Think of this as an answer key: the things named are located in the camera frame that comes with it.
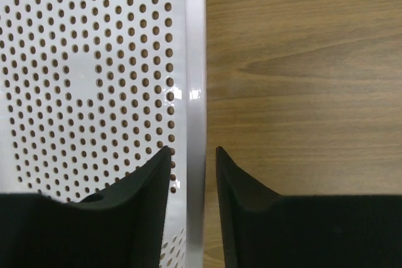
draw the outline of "wood grain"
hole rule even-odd
[[[281,194],[402,193],[402,0],[207,0],[204,266],[215,147]]]

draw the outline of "perforated white panel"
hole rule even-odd
[[[1,191],[77,201],[169,145],[161,266],[182,267],[185,51],[185,0],[1,0]]]

